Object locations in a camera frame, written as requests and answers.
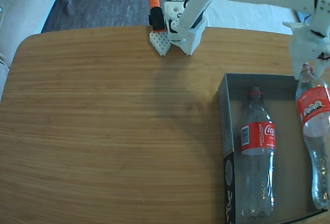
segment white cushion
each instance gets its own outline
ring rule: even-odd
[[[55,0],[0,0],[0,59],[10,68],[21,42],[41,32]]]

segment open box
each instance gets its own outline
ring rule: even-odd
[[[218,90],[225,173],[225,223],[292,223],[321,213],[311,198],[311,160],[295,106],[297,81],[291,76],[225,74]],[[243,219],[240,214],[243,173],[240,125],[248,109],[248,89],[258,86],[276,127],[273,194],[269,217]]]

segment coca-cola bottle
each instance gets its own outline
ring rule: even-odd
[[[274,208],[272,187],[275,126],[265,109],[259,87],[249,90],[249,113],[241,127],[244,217],[269,216]]]
[[[296,91],[296,105],[312,162],[311,196],[318,209],[330,207],[330,92],[328,85],[304,64]]]

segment white robotic arm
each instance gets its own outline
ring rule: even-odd
[[[179,46],[187,55],[191,55],[199,45],[206,26],[203,12],[212,0],[176,0],[164,3],[164,20],[171,44]],[[315,74],[320,76],[330,65],[330,0],[229,0],[253,4],[270,4],[311,13],[310,25],[305,23],[284,23],[292,29],[290,53],[293,75],[298,78],[302,64],[316,60]],[[169,46],[160,51],[150,36],[151,42],[161,55],[165,55]]]

